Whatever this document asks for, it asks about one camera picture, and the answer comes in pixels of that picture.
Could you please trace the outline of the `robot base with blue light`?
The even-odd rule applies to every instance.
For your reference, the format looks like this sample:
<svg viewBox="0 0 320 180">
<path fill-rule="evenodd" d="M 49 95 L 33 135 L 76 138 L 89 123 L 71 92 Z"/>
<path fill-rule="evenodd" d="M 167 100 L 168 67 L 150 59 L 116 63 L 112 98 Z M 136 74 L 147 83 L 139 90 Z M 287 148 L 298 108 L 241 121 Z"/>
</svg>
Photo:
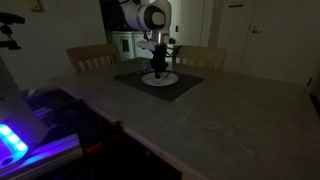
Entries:
<svg viewBox="0 0 320 180">
<path fill-rule="evenodd" d="M 33 180 L 83 156 L 77 134 L 39 146 L 48 132 L 0 59 L 0 180 Z"/>
</svg>

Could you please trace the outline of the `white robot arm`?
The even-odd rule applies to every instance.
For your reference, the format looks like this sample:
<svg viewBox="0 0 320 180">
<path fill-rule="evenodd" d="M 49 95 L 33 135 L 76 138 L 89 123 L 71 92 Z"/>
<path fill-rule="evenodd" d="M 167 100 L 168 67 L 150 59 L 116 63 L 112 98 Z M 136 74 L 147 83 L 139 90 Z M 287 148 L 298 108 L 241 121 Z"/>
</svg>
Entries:
<svg viewBox="0 0 320 180">
<path fill-rule="evenodd" d="M 175 44 L 177 40 L 170 35 L 172 7 L 168 0 L 154 0 L 152 3 L 138 5 L 133 0 L 118 0 L 126 24 L 139 31 L 150 31 L 151 38 L 144 36 L 144 40 L 136 45 L 141 49 L 152 52 L 150 65 L 159 79 L 166 70 L 165 61 L 167 45 Z"/>
</svg>

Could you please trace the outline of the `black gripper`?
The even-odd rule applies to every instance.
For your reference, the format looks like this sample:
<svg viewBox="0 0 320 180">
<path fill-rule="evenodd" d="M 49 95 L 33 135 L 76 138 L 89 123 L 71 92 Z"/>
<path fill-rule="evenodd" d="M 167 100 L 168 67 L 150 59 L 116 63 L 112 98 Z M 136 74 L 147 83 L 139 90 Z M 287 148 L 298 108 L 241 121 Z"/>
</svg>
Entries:
<svg viewBox="0 0 320 180">
<path fill-rule="evenodd" d="M 168 63 L 165 61 L 166 53 L 166 45 L 157 45 L 152 52 L 153 57 L 150 59 L 150 64 L 154 69 L 154 77 L 156 79 L 162 78 L 164 76 L 164 70 L 168 67 Z"/>
</svg>

